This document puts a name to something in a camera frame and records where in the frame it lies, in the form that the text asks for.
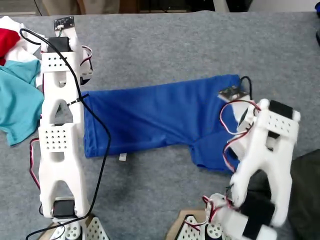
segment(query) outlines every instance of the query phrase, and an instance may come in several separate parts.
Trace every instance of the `white cloth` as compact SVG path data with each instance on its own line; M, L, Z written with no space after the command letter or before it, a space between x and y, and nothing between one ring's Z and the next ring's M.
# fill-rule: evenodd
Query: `white cloth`
M15 31L20 36L20 29L25 28L23 23L19 23L13 21L10 17L4 16L0 18L0 28L9 29ZM25 32L23 34L28 39L34 42L40 42L38 38L35 36ZM40 45L32 44L21 37L21 39L17 42L17 44L5 55L5 60L17 61L17 62L30 62L33 60L37 60L38 58L34 56L34 53L38 50ZM42 85L42 73L39 73L35 80L36 87Z

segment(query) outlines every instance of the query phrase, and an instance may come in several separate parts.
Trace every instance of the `cable tie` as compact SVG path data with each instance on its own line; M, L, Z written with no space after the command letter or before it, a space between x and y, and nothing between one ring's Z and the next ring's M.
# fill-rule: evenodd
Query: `cable tie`
M89 96L89 93L87 93L87 94L85 94L85 95L83 95L83 96L81 96L81 97L78 97L76 100L68 103L67 106L69 107L69 106L72 105L72 104L81 102L84 98L86 98L86 97L88 97L88 96Z

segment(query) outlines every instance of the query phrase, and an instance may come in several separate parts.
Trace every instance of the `pile of clothes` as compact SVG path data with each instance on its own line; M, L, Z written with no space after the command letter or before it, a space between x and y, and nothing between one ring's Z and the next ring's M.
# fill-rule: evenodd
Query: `pile of clothes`
M41 63L33 55L39 46L21 38L24 27L8 16L0 18L0 129L10 146L36 130L44 101L36 88L43 78Z

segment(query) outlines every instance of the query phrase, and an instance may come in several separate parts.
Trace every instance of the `white tag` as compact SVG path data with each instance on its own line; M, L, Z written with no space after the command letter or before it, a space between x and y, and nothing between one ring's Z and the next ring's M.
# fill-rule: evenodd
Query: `white tag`
M121 153L119 161L125 162L127 160L127 153Z

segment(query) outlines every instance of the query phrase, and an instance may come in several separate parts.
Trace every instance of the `blue shorts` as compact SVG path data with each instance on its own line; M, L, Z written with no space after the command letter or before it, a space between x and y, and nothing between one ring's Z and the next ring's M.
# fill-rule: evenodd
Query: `blue shorts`
M110 130L109 154L188 145L197 166L230 172L222 152L233 136L219 121L225 102L218 92L239 84L238 75L223 75L131 89L88 91L83 95L89 94L84 101ZM84 120L85 156L103 156L108 143L105 130L86 109ZM231 106L223 112L223 120L231 131L236 131ZM228 159L237 167L236 158L229 155Z

